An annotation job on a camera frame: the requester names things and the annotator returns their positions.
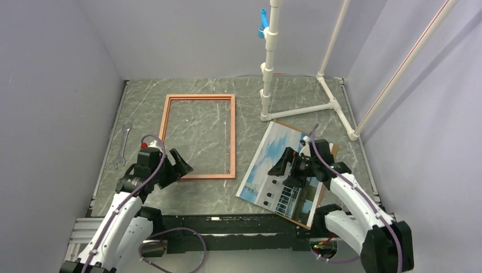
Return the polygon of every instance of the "white wall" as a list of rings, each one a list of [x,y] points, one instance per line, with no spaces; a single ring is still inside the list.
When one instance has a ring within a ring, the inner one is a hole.
[[[327,76],[346,77],[387,0],[352,1]],[[260,75],[269,0],[80,0],[123,78]],[[275,72],[315,76],[342,0],[284,1]]]
[[[358,122],[445,0],[386,3],[348,76]],[[482,268],[482,1],[459,1],[362,133],[384,205],[413,231],[414,272]]]
[[[0,2],[0,272],[58,272],[122,80],[77,0]]]

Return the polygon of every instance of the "marble tabletop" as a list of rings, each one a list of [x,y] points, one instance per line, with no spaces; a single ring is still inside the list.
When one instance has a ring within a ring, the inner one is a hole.
[[[341,85],[327,79],[328,86],[352,123]],[[128,166],[136,162],[140,140],[146,134],[159,134],[167,94],[235,94],[236,95],[236,178],[233,180],[178,181],[148,196],[145,205],[163,214],[233,214],[270,213],[235,196],[251,160],[266,131],[268,122],[260,120],[259,89],[262,77],[215,79],[132,80],[128,82],[118,122],[96,193],[92,216],[104,216],[114,189]],[[314,77],[274,77],[271,112],[298,109],[328,102]],[[195,173],[224,173],[229,169],[230,103],[228,101],[175,101],[171,104],[165,144],[176,148]],[[307,113],[279,119],[303,131],[319,123],[318,138],[340,145],[336,160],[345,162],[359,184],[373,197],[362,148],[352,142],[332,110]],[[122,125],[133,124],[124,157],[126,166],[115,169],[122,139]],[[337,203],[338,198],[325,191],[322,205]]]

